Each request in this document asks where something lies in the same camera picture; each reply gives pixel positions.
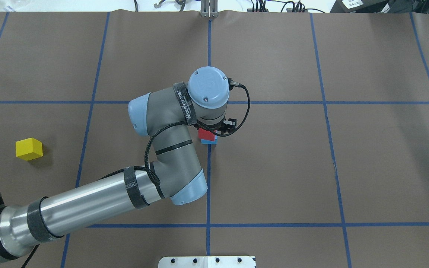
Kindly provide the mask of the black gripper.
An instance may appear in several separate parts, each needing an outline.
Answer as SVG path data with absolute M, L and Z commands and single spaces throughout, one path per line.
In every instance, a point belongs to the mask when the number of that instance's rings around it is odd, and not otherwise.
M 225 117 L 226 112 L 216 112 L 197 118 L 198 127 L 209 132 L 216 132 L 218 136 L 232 135 L 237 129 L 237 120 Z

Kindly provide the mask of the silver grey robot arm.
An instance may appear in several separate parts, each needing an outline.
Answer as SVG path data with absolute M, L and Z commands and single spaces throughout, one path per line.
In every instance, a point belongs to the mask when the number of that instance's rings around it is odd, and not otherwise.
M 27 205 L 7 205 L 0 193 L 0 263 L 165 198 L 174 205 L 201 198 L 207 181 L 189 127 L 215 136 L 236 132 L 241 124 L 225 117 L 235 87 L 249 96 L 245 85 L 219 68 L 198 68 L 187 83 L 174 83 L 128 102 L 131 127 L 146 138 L 145 146 L 136 148 L 143 154 L 140 164 L 131 157 L 124 160 L 124 167 L 99 179 Z

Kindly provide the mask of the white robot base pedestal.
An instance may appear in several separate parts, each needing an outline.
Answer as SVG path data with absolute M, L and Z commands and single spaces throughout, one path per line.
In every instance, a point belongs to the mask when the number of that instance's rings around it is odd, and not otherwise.
M 256 268 L 254 256 L 166 256 L 159 268 Z

